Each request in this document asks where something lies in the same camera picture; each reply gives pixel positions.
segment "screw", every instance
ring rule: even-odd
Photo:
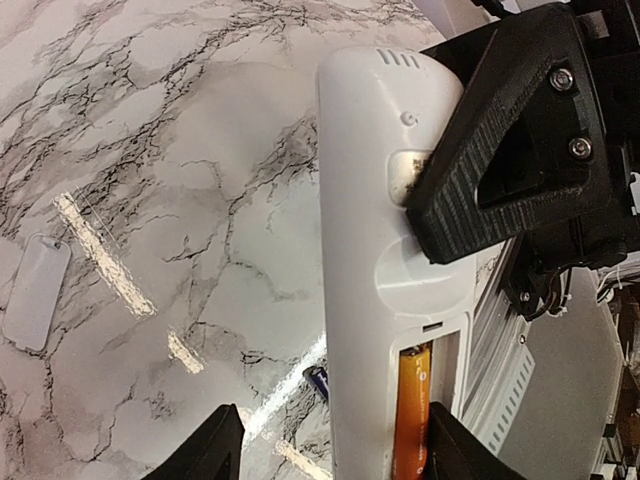
[[[566,68],[558,68],[551,72],[549,83],[559,92],[566,92],[573,87],[573,74]]]
[[[569,142],[569,152],[577,160],[586,160],[591,156],[593,144],[587,137],[576,137]]]

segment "wire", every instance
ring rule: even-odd
[[[561,315],[567,311],[567,302],[571,299],[571,294],[569,293],[571,290],[571,275],[573,274],[573,268],[569,268],[567,272],[567,278],[564,283],[564,293],[562,294],[562,301],[558,307],[549,309],[550,315]]]
[[[630,282],[630,283],[634,283],[635,280],[640,280],[640,273],[637,273],[635,275],[629,275],[628,277],[624,277],[622,279],[623,282]]]
[[[602,292],[598,293],[598,296],[596,297],[596,303],[602,303],[604,300],[606,300],[609,293],[611,293],[611,290],[615,288],[616,284],[618,284],[617,281],[605,285],[605,288],[602,290]],[[621,280],[621,283],[618,284],[618,289],[622,290],[622,288],[628,287],[631,285],[640,285],[640,281],[631,280],[629,278],[623,278]]]
[[[558,275],[560,275],[561,273],[562,273],[562,269],[559,268],[555,272],[553,272],[551,275],[547,276],[547,289],[549,290],[549,293],[547,294],[547,298],[545,299],[545,302],[542,305],[542,307],[540,307],[536,312],[524,317],[524,319],[527,322],[531,322],[536,318],[540,318],[542,315],[547,313],[549,309],[553,306],[553,303],[556,300],[558,300],[560,292],[554,291],[553,283],[555,282]]]
[[[607,284],[607,280],[609,279],[609,277],[611,275],[616,275],[616,280],[613,283]],[[636,278],[634,277],[629,277],[629,279],[620,279],[620,264],[616,265],[616,269],[615,270],[611,270],[609,273],[607,273],[604,277],[602,277],[602,280],[600,280],[600,283],[598,284],[598,288],[596,289],[596,303],[602,303],[607,296],[609,295],[609,292],[611,292],[611,290],[614,288],[615,284],[618,284],[618,289],[622,290],[622,282],[627,282],[630,279]]]

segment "cable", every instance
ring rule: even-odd
[[[617,281],[614,281],[611,284],[607,284],[606,283],[607,280],[613,274],[616,275]],[[607,296],[609,295],[609,292],[611,292],[611,290],[614,288],[616,283],[618,284],[618,289],[622,290],[623,281],[626,282],[628,281],[628,279],[620,280],[620,264],[618,264],[616,265],[615,270],[611,270],[604,277],[602,277],[602,280],[600,280],[600,283],[598,284],[598,288],[596,288],[596,303],[602,303],[607,298]]]
[[[476,7],[482,7],[494,17],[507,18],[513,13],[504,8],[500,0],[472,0]]]
[[[623,287],[627,287],[631,285],[640,285],[640,281],[623,278],[621,280],[621,283],[618,283],[617,281],[613,283],[609,283],[605,285],[605,288],[603,288],[602,292],[598,293],[598,296],[596,297],[596,303],[602,303],[603,301],[605,301],[609,296],[609,293],[611,293],[611,291],[615,288],[616,284],[618,285],[618,289],[621,290]]]
[[[540,318],[542,315],[547,313],[549,309],[553,306],[554,302],[558,299],[560,292],[553,290],[553,283],[555,282],[558,275],[560,275],[561,273],[562,273],[562,269],[559,268],[558,270],[553,272],[551,275],[547,276],[547,289],[549,290],[549,293],[547,294],[547,298],[545,299],[545,302],[542,305],[542,307],[540,307],[536,312],[524,317],[524,319],[527,322],[531,322],[536,318]]]
[[[567,272],[567,278],[564,284],[564,293],[562,294],[562,300],[560,305],[554,309],[549,309],[549,314],[552,316],[559,316],[567,311],[567,302],[571,299],[571,275],[573,274],[573,268],[569,268]]]

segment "white marble surface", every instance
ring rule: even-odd
[[[328,478],[325,406],[274,400],[323,331],[314,70],[439,39],[403,0],[0,2],[0,316],[31,235],[72,248],[46,348],[0,344],[0,477],[140,478],[233,402],[244,478]]]

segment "orange battery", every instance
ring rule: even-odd
[[[431,344],[400,352],[394,480],[421,480],[427,464]]]

